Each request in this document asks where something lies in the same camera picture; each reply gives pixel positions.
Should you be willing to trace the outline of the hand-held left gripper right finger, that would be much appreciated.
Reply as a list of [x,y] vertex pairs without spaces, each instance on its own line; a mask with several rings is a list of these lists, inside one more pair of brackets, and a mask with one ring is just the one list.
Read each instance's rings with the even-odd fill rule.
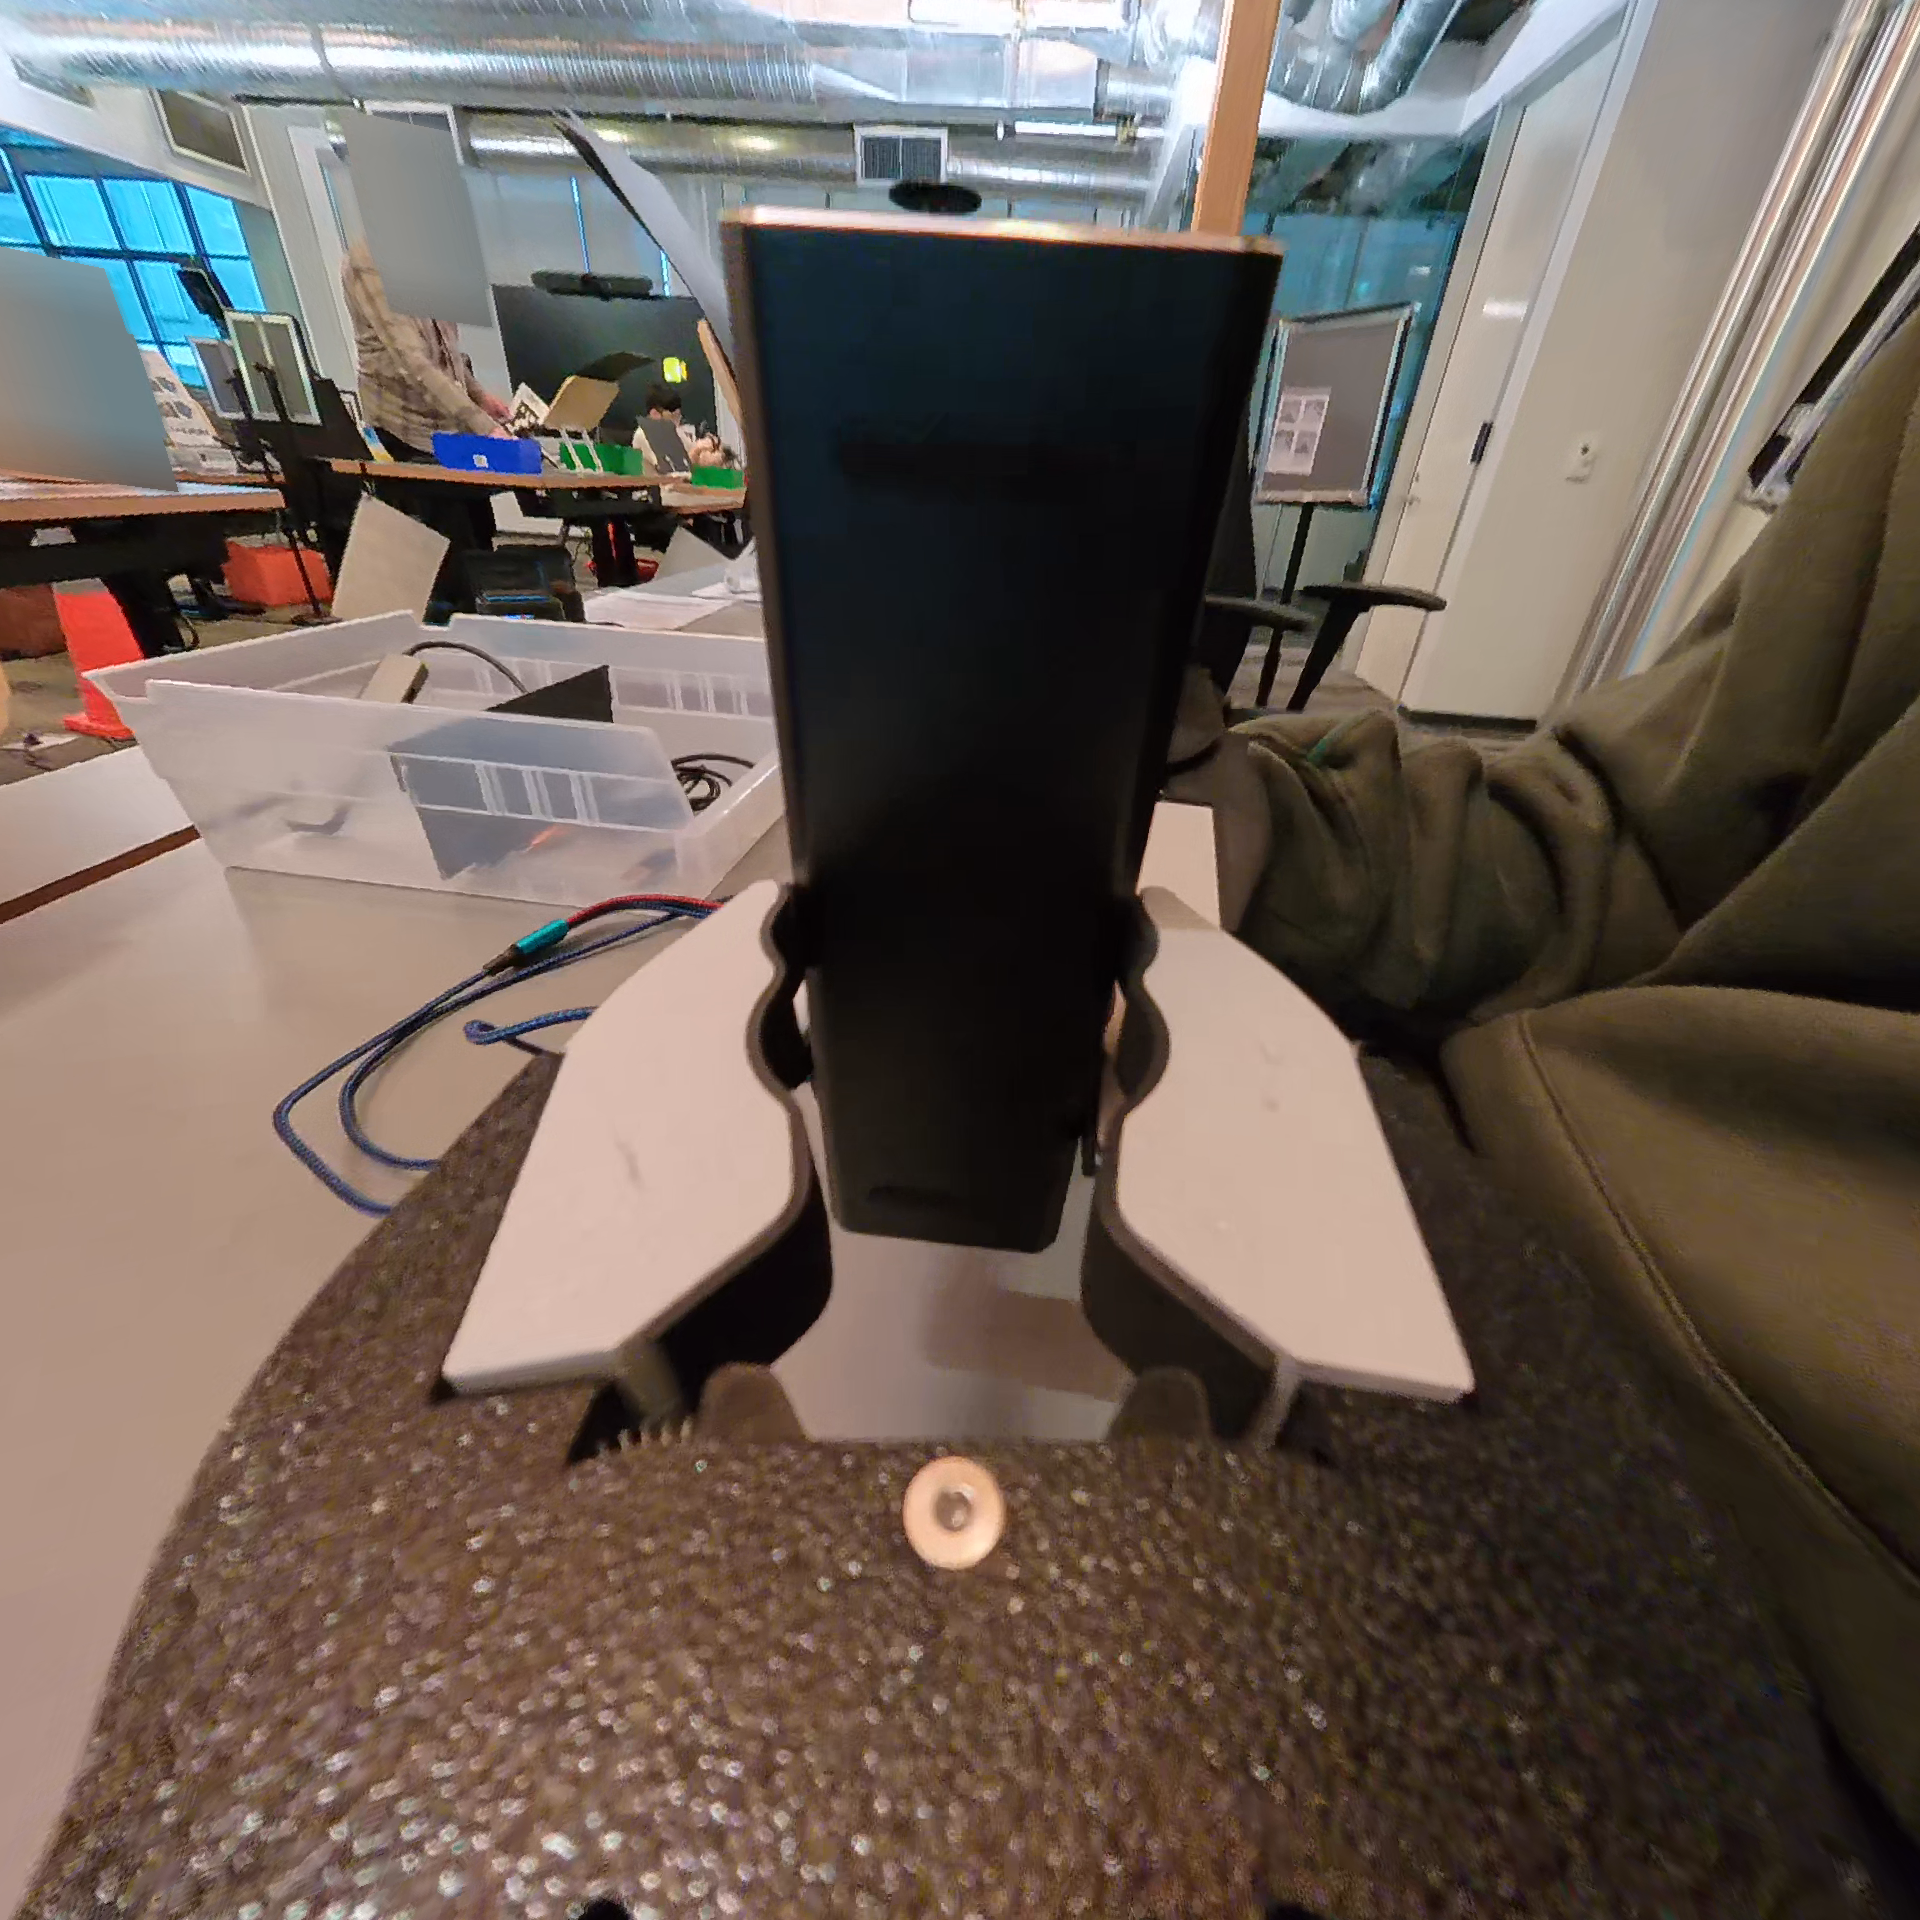
[[1474,1392],[1356,1046],[1158,885],[1137,896],[1113,1088],[1081,1304],[1132,1375],[1199,1425],[1285,1425],[1305,1385]]

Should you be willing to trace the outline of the black USB hub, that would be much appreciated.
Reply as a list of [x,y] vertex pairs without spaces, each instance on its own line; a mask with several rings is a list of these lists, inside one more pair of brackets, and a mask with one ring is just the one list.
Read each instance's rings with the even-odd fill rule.
[[722,249],[831,1208],[1037,1253],[1282,251],[765,205]]

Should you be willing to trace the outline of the person's right forearm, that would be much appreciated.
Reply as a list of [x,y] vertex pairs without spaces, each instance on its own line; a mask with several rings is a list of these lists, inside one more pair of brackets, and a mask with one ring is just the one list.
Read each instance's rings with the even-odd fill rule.
[[1377,711],[1238,726],[1265,821],[1238,936],[1343,1023],[1422,1037],[1649,977],[1808,781],[1704,691],[1602,688],[1498,751]]

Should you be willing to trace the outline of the far wooden desk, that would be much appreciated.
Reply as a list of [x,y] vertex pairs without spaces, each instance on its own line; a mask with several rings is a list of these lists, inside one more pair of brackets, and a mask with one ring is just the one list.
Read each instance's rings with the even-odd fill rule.
[[218,570],[229,539],[271,531],[280,507],[263,483],[153,489],[5,471],[2,584]]

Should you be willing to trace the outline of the black wedge-shaped device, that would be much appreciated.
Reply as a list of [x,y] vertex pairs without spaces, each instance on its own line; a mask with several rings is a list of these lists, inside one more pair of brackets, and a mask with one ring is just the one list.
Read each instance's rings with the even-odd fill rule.
[[689,801],[657,730],[614,720],[602,665],[397,739],[444,881],[586,902],[665,872]]

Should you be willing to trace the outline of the clear plastic bin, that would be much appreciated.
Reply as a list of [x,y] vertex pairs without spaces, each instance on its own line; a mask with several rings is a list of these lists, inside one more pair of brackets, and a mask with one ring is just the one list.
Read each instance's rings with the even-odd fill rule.
[[[383,656],[422,654],[407,705],[357,691]],[[776,827],[784,791],[765,646],[694,631],[457,615],[426,627],[372,615],[97,670],[154,774],[225,869],[351,880],[527,905],[439,878],[392,745],[602,665],[614,720],[654,728],[689,824],[665,872],[613,896],[708,896]]]

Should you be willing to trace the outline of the white leaning board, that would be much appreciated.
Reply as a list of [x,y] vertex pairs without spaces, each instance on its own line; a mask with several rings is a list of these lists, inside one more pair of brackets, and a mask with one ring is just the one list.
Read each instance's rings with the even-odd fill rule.
[[341,621],[383,615],[422,621],[446,558],[448,539],[432,525],[364,494],[330,570],[329,610]]

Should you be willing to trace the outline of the orange box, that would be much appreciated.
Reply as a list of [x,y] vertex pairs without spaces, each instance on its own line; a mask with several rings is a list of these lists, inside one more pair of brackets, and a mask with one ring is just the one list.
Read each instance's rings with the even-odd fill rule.
[[322,553],[287,542],[225,539],[223,589],[246,608],[329,610],[330,602],[330,575]]

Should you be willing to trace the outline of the grey notice board stand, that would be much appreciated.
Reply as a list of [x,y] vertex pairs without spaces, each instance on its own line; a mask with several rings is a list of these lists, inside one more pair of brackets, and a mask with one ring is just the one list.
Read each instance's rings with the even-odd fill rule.
[[1277,325],[1255,502],[1293,510],[1279,598],[1305,601],[1305,547],[1326,510],[1373,501],[1413,304],[1370,304]]

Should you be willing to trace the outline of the white door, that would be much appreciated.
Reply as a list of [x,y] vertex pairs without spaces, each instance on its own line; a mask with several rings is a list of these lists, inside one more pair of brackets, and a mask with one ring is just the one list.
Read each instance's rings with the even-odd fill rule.
[[1497,477],[1497,441],[1528,375],[1533,307],[1576,195],[1610,85],[1614,48],[1497,110],[1424,369],[1359,577],[1425,592],[1439,608],[1382,608],[1348,662],[1406,712],[1513,728],[1522,707],[1478,688],[1493,618],[1469,610],[1469,561]]

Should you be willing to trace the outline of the large black screen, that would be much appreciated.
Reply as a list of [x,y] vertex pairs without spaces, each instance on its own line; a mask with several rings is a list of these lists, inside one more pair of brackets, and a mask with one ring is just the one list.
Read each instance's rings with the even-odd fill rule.
[[685,425],[712,425],[712,377],[697,335],[702,307],[693,299],[598,299],[533,283],[498,283],[490,297],[506,369],[544,400],[564,377],[591,375],[613,354],[642,357],[644,363],[616,383],[597,430],[600,441],[633,441],[654,383],[678,385]]

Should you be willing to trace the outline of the tablet on tripod stand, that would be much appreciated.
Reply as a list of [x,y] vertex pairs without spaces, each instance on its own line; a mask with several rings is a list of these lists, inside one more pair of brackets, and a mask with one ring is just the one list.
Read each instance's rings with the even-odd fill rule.
[[322,558],[322,486],[316,456],[303,441],[306,426],[318,425],[320,416],[296,328],[284,315],[252,315],[234,307],[223,307],[222,320],[233,361],[229,385],[240,411],[238,445],[280,496],[280,527],[295,553],[306,624],[320,624],[320,589],[309,561]]

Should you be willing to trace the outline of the silver monitor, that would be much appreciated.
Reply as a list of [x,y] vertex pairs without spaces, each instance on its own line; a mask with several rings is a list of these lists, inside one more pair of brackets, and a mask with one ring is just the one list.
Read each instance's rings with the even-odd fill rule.
[[2,467],[175,491],[153,383],[100,266],[2,251]]

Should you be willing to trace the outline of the wooden post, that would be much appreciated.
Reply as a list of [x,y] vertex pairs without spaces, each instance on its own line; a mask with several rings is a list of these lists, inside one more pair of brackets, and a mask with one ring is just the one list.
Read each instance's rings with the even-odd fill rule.
[[1190,195],[1190,233],[1241,235],[1279,14],[1282,1],[1224,1],[1221,8],[1212,101]]

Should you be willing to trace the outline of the silver ceiling air duct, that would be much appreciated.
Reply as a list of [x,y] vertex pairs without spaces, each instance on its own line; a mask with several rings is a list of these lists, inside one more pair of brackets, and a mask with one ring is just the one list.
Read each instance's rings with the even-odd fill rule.
[[1060,137],[1161,131],[1221,5],[18,1],[48,88],[602,122]]

